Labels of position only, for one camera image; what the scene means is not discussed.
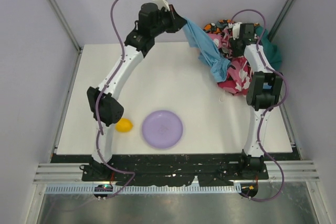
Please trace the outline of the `light pink navy patterned cloth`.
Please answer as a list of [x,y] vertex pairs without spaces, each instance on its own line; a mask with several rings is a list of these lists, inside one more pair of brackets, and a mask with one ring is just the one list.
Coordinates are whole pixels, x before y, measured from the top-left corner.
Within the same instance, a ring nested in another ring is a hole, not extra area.
[[233,50],[230,45],[229,40],[232,38],[232,31],[229,28],[223,29],[221,33],[221,47],[220,52],[225,58],[232,58],[233,57]]

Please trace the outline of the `pink red camouflage cloth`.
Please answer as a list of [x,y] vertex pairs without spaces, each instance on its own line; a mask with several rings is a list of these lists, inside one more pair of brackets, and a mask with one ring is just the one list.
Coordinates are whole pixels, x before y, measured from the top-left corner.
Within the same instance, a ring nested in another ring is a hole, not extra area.
[[[217,48],[220,49],[221,35],[208,35],[213,40]],[[247,59],[244,56],[233,56],[228,60],[230,61],[230,66],[227,70],[227,79],[224,82],[218,82],[218,86],[232,95],[246,95],[251,82],[252,74],[252,70]]]

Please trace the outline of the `light blue cloth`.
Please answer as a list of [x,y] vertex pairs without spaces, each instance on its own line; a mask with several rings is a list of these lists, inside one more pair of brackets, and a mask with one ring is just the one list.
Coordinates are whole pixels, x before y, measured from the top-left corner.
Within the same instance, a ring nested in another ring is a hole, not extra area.
[[210,71],[216,82],[224,82],[227,79],[227,70],[230,61],[224,58],[213,40],[197,24],[185,18],[187,23],[183,31],[191,48],[197,48],[199,60],[210,67]]

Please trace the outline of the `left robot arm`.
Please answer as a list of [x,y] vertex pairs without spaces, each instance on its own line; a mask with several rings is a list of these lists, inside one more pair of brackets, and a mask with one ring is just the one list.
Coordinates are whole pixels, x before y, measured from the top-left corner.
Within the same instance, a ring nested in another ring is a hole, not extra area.
[[154,46],[157,36],[176,33],[186,23],[172,4],[163,7],[155,3],[143,4],[135,27],[121,44],[119,61],[96,88],[88,88],[90,110],[98,123],[96,152],[83,170],[88,176],[107,179],[109,175],[106,164],[112,158],[112,137],[107,134],[114,131],[113,125],[123,116],[124,108],[118,98],[129,76]]

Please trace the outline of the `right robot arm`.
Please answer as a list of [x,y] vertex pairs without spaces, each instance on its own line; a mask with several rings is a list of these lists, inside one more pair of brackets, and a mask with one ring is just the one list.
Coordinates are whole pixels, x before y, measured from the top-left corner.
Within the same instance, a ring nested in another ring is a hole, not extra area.
[[233,55],[242,53],[251,70],[251,81],[246,95],[250,106],[250,122],[247,141],[238,161],[238,175],[242,179],[267,179],[265,149],[263,147],[269,119],[268,109],[279,102],[282,78],[269,63],[260,37],[252,23],[234,23],[233,37],[229,40]]

